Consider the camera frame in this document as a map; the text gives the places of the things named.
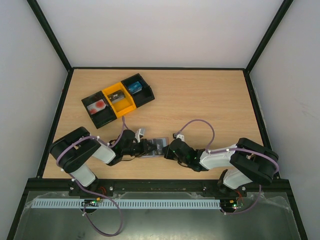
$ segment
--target white wall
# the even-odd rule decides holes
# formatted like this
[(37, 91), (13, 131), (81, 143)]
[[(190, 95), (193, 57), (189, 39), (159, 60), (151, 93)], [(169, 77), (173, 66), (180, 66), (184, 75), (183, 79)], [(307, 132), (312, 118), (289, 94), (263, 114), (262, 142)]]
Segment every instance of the white wall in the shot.
[(320, 1), (296, 0), (251, 72), (309, 239), (320, 228)]
[(38, 0), (72, 66), (245, 68), (283, 0)]
[(0, 239), (36, 176), (66, 75), (27, 1), (1, 1)]

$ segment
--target wooden tabletop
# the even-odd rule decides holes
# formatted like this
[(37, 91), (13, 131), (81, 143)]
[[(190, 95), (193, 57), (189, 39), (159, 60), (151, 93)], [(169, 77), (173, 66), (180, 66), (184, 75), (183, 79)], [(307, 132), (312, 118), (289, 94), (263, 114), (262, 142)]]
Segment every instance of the wooden tabletop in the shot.
[[(96, 129), (81, 99), (134, 74), (140, 73), (151, 86), (155, 100), (125, 116), (134, 132), (145, 128), (145, 138), (169, 137), (192, 119), (203, 119), (215, 129), (210, 149), (228, 147), (239, 138), (262, 144), (243, 72), (240, 70), (122, 70), (76, 69), (65, 99), (54, 141), (84, 126), (92, 135), (108, 142), (116, 139), (121, 119)], [(183, 132), (192, 148), (205, 148), (212, 138), (203, 122), (191, 123)], [(100, 179), (218, 179), (225, 169), (195, 172), (163, 157), (136, 158), (108, 166), (96, 158), (86, 164)], [(69, 178), (49, 155), (43, 178)]]

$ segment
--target red object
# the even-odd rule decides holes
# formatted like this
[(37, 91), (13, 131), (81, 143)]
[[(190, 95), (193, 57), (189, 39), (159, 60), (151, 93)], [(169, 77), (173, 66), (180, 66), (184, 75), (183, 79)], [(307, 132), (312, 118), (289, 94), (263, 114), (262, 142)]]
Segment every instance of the red object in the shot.
[(98, 109), (101, 109), (105, 106), (105, 102), (103, 100), (99, 100), (95, 103), (95, 106), (98, 108)]
[(94, 109), (94, 108), (92, 108), (92, 109), (90, 109), (90, 114), (95, 114), (95, 113), (97, 113), (98, 111), (96, 110), (96, 109)]

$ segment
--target purple cable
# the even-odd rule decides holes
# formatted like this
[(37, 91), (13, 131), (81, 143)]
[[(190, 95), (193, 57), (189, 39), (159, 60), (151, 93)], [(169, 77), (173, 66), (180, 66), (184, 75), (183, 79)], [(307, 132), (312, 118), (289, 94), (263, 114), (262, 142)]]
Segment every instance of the purple cable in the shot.
[(104, 142), (103, 140), (101, 140), (100, 138), (98, 138), (97, 136), (85, 136), (83, 138), (80, 138), (78, 141), (72, 143), (70, 146), (68, 146), (65, 150), (63, 150), (63, 152), (57, 157), (55, 163), (56, 165), (59, 167), (59, 162), (60, 160), (62, 159), (62, 157), (70, 150), (72, 149), (74, 146), (78, 145), (79, 143), (85, 141), (85, 140), (88, 140), (88, 139), (95, 139), (97, 140), (98, 142), (102, 143), (103, 145), (106, 145), (108, 146), (109, 148), (113, 148), (121, 139), (122, 137), (122, 134), (124, 133), (124, 129), (125, 127), (128, 129), (127, 125), (126, 125), (126, 122), (125, 122), (125, 117), (122, 116), (122, 129), (121, 129), (121, 133), (120, 135), (118, 136), (117, 140), (115, 141), (114, 144), (108, 146), (108, 144), (106, 142)]
[(208, 145), (205, 147), (205, 152), (206, 152), (207, 154), (210, 154), (209, 151), (208, 151), (208, 148), (210, 147), (210, 145), (212, 144), (212, 142), (213, 142), (214, 139), (215, 139), (215, 130), (214, 130), (214, 127), (213, 127), (209, 122), (207, 122), (206, 120), (193, 119), (193, 120), (187, 122), (187, 123), (176, 133), (176, 135), (180, 134), (190, 123), (193, 123), (193, 122), (203, 122), (203, 123), (207, 124), (207, 125), (211, 128), (211, 130), (212, 130), (212, 139), (211, 139), (211, 141), (208, 143)]
[[(105, 143), (103, 140), (101, 140), (101, 139), (100, 139), (99, 137), (97, 137), (97, 136), (85, 136), (85, 137), (83, 137), (83, 138), (80, 138), (78, 141), (72, 143), (70, 146), (68, 146), (65, 150), (62, 151), (62, 153), (57, 157), (57, 159), (56, 159), (56, 161), (55, 161), (56, 165), (57, 165), (58, 167), (60, 167), (60, 166), (59, 166), (59, 162), (60, 162), (60, 160), (62, 159), (62, 157), (63, 157), (70, 149), (72, 149), (74, 146), (76, 146), (76, 145), (78, 145), (79, 143), (81, 143), (81, 142), (83, 142), (83, 141), (85, 141), (85, 140), (88, 140), (88, 139), (95, 139), (95, 140), (97, 140), (98, 142), (102, 143), (103, 145), (106, 145), (106, 146), (109, 147), (109, 148), (113, 148), (113, 147), (119, 142), (122, 134), (124, 133), (125, 127), (128, 129), (128, 126), (127, 126), (126, 123), (125, 123), (125, 117), (122, 116), (122, 129), (121, 129), (121, 133), (120, 133), (119, 137), (117, 138), (117, 140), (115, 141), (115, 143), (114, 143), (113, 145), (111, 145), (111, 146), (108, 146), (107, 143)], [(83, 212), (85, 213), (86, 218), (89, 220), (91, 226), (93, 227), (93, 229), (94, 229), (97, 233), (99, 233), (99, 234), (101, 234), (102, 236), (105, 236), (105, 237), (114, 237), (114, 236), (118, 235), (118, 234), (120, 233), (122, 227), (123, 227), (123, 224), (124, 224), (124, 216), (123, 216), (123, 214), (122, 214), (122, 212), (121, 212), (121, 209), (120, 209), (119, 205), (118, 205), (112, 198), (110, 198), (110, 197), (108, 197), (108, 196), (105, 196), (105, 195), (102, 195), (102, 194), (100, 194), (100, 193), (97, 193), (97, 192), (94, 192), (94, 191), (89, 191), (89, 190), (85, 189), (85, 188), (81, 185), (81, 183), (80, 183), (78, 180), (75, 179), (74, 176), (72, 176), (71, 174), (69, 174), (69, 175), (74, 179), (74, 181), (76, 182), (76, 184), (79, 186), (79, 188), (80, 188), (82, 191), (84, 191), (84, 192), (86, 192), (86, 193), (89, 193), (89, 194), (92, 194), (92, 195), (96, 195), (96, 196), (102, 197), (102, 198), (104, 198), (104, 199), (108, 199), (109, 201), (111, 201), (111, 202), (116, 206), (116, 208), (118, 209), (118, 211), (119, 211), (119, 213), (120, 213), (120, 221), (121, 221), (121, 222), (120, 222), (119, 229), (118, 229), (115, 233), (113, 233), (113, 234), (105, 233), (105, 232), (99, 230), (99, 229), (94, 225), (94, 223), (90, 220), (90, 218), (88, 217), (88, 215), (87, 215), (87, 213), (86, 213), (86, 206), (87, 206), (87, 204), (84, 206)]]
[(121, 139), (122, 134), (124, 133), (125, 127), (128, 129), (126, 122), (125, 122), (125, 116), (122, 116), (122, 128), (121, 128), (121, 132), (120, 135), (118, 136), (117, 140), (114, 142), (114, 144), (110, 145), (110, 148), (113, 148)]
[(256, 198), (256, 200), (254, 201), (254, 203), (248, 207), (247, 209), (243, 210), (243, 211), (238, 211), (238, 212), (225, 212), (222, 208), (221, 208), (221, 211), (225, 214), (225, 215), (236, 215), (236, 214), (244, 214), (244, 213), (247, 213), (249, 212), (250, 210), (252, 210), (254, 208), (255, 205), (257, 205), (258, 201), (259, 201), (259, 198), (260, 198), (260, 195), (261, 195), (261, 185), (259, 185), (259, 192), (258, 192), (258, 196)]
[(85, 189), (78, 180), (75, 179), (74, 181), (75, 181), (76, 184), (79, 186), (79, 188), (81, 188), (82, 191), (84, 191), (84, 192), (86, 192), (86, 193), (88, 193), (88, 194), (92, 194), (92, 195), (99, 196), (99, 197), (104, 198), (104, 199), (108, 199), (109, 201), (111, 201), (111, 202), (116, 206), (116, 208), (118, 209), (118, 211), (119, 211), (119, 213), (120, 213), (120, 226), (119, 226), (118, 230), (117, 230), (115, 233), (113, 233), (113, 234), (105, 233), (105, 232), (99, 230), (99, 229), (94, 225), (94, 223), (91, 221), (91, 219), (89, 218), (88, 214), (86, 213), (86, 207), (87, 207), (87, 205), (88, 205), (89, 203), (87, 203), (86, 205), (84, 205), (84, 207), (83, 207), (83, 212), (84, 212), (85, 217), (88, 219), (89, 223), (91, 224), (91, 226), (93, 227), (93, 229), (94, 229), (97, 233), (99, 233), (99, 234), (101, 234), (102, 236), (105, 236), (105, 237), (114, 237), (114, 236), (117, 236), (117, 235), (121, 232), (122, 227), (123, 227), (123, 225), (124, 225), (124, 216), (123, 216), (123, 213), (122, 213), (119, 205), (118, 205), (112, 198), (110, 198), (110, 197), (108, 197), (108, 196), (105, 196), (105, 195), (102, 195), (102, 194), (100, 194), (100, 193), (94, 192), (94, 191), (89, 191), (89, 190)]
[[(219, 151), (210, 151), (208, 150), (208, 148), (210, 147), (210, 145), (212, 144), (212, 142), (214, 141), (215, 139), (215, 130), (214, 130), (214, 127), (209, 123), (207, 122), (206, 120), (203, 120), (203, 119), (193, 119), (189, 122), (186, 123), (186, 125), (184, 125), (177, 133), (176, 135), (180, 134), (190, 123), (193, 123), (193, 122), (203, 122), (203, 123), (206, 123), (212, 130), (212, 139), (211, 141), (208, 143), (208, 145), (205, 147), (205, 152), (207, 154), (220, 154), (220, 153), (225, 153), (227, 152), (227, 150), (219, 150)], [(259, 153), (257, 151), (252, 151), (252, 150), (248, 150), (248, 149), (245, 149), (245, 148), (230, 148), (229, 151), (240, 151), (240, 152), (246, 152), (246, 153), (250, 153), (250, 154), (255, 154), (255, 155), (258, 155), (260, 157), (263, 157), (267, 160), (269, 160), (270, 162), (272, 162), (275, 166), (275, 174), (279, 171), (279, 165), (277, 164), (277, 162), (275, 160), (273, 160), (271, 157), (267, 156), (267, 155), (264, 155), (262, 153)]]
[[(250, 153), (250, 154), (255, 154), (255, 155), (258, 155), (260, 157), (263, 157), (267, 160), (269, 160), (271, 163), (273, 163), (273, 165), (275, 166), (275, 171), (274, 171), (274, 174), (276, 174), (277, 172), (279, 172), (279, 165), (278, 163), (273, 160), (271, 157), (267, 156), (267, 155), (264, 155), (260, 152), (257, 152), (257, 151), (252, 151), (252, 150), (248, 150), (248, 149), (245, 149), (245, 148), (229, 148), (229, 151), (239, 151), (239, 152), (245, 152), (245, 153)], [(219, 150), (219, 151), (210, 151), (210, 154), (220, 154), (220, 153), (225, 153), (225, 152), (228, 152), (226, 149), (224, 150)]]

